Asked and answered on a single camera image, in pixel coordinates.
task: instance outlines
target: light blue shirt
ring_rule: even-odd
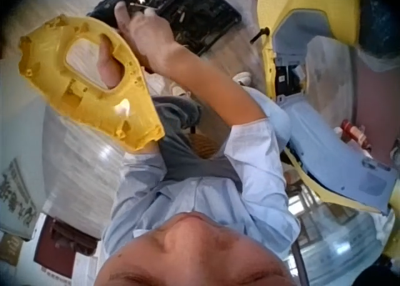
[[[228,178],[163,181],[161,154],[126,154],[112,220],[103,235],[108,255],[181,212],[198,211],[262,243],[283,258],[299,235],[288,197],[275,133],[267,119],[234,126],[224,148],[242,194]]]

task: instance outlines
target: person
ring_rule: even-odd
[[[115,17],[142,66],[211,106],[231,131],[215,156],[200,159],[182,132],[199,122],[200,106],[153,98],[166,135],[124,156],[95,285],[294,285],[281,261],[299,234],[279,160],[288,116],[176,43],[151,9],[130,18],[119,2]],[[103,36],[97,68],[109,88],[124,74],[111,51]]]

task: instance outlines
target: hand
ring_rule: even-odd
[[[144,14],[137,12],[131,19],[124,2],[116,4],[114,13],[119,32],[140,64],[164,75],[168,68],[168,55],[181,47],[175,42],[169,23],[157,16],[153,9],[146,9]],[[123,66],[113,58],[112,50],[110,40],[102,36],[97,69],[108,88],[116,87],[124,74]]]

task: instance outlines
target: rolled-up sleeve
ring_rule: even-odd
[[[268,119],[232,127],[224,153],[242,181],[242,201],[266,246],[284,254],[300,228],[288,210],[278,144]]]
[[[165,174],[166,166],[160,153],[125,154],[121,185],[114,199],[111,223],[103,233],[107,254],[115,253],[133,239],[133,228],[154,201],[155,188]]]

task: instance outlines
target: oval hole in yellow panel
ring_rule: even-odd
[[[101,89],[108,90],[100,78],[96,67],[99,46],[87,39],[78,39],[69,48],[66,61],[77,73],[90,80]]]

